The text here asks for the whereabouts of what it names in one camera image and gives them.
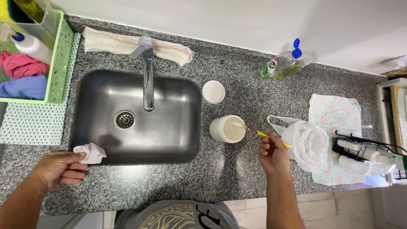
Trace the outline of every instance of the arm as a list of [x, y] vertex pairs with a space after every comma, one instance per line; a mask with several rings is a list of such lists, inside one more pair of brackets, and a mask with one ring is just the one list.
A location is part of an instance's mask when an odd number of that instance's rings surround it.
[[305, 229], [297, 207], [287, 147], [267, 132], [258, 155], [267, 178], [267, 228]]
[[35, 229], [44, 196], [57, 184], [79, 184], [85, 177], [85, 173], [76, 171], [88, 168], [77, 162], [85, 156], [73, 152], [44, 155], [1, 206], [0, 228]]

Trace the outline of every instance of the hand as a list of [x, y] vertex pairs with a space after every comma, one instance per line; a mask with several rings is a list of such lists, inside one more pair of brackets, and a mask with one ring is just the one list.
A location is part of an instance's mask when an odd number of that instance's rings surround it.
[[55, 188], [57, 184], [79, 184], [85, 173], [76, 170], [85, 170], [87, 164], [78, 161], [84, 159], [86, 153], [52, 152], [45, 154], [34, 167], [27, 179], [42, 182], [45, 194]]
[[270, 139], [264, 137], [257, 149], [259, 161], [264, 171], [266, 174], [290, 173], [290, 157], [287, 147], [275, 133], [267, 132], [266, 134], [270, 136]]

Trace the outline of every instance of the drain strainer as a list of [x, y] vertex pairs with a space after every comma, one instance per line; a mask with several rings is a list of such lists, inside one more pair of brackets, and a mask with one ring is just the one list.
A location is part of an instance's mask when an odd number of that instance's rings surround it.
[[130, 110], [120, 110], [114, 115], [114, 125], [122, 130], [129, 130], [136, 124], [136, 115]]

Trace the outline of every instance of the yellow brush handle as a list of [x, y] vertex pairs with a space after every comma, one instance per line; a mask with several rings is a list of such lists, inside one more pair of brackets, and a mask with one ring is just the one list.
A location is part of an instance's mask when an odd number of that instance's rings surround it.
[[[266, 138], [270, 138], [270, 136], [269, 135], [267, 135], [267, 134], [263, 134], [262, 132], [260, 132], [260, 131], [257, 131], [257, 134], [258, 135], [260, 135], [260, 136], [263, 136], [263, 137], [266, 137]], [[288, 147], [288, 148], [292, 148], [292, 146], [291, 145], [289, 145], [288, 143], [285, 143], [285, 142], [283, 142], [284, 143], [284, 145], [286, 146], [286, 147]]]

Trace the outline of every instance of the plastic bag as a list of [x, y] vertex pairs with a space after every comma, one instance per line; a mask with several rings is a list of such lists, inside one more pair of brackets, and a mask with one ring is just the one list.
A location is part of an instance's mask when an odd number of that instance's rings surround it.
[[[288, 123], [288, 127], [274, 125], [270, 117]], [[281, 135], [281, 139], [292, 146], [288, 148], [290, 159], [297, 161], [307, 172], [320, 172], [328, 167], [329, 137], [323, 129], [301, 119], [269, 115], [267, 122]]]

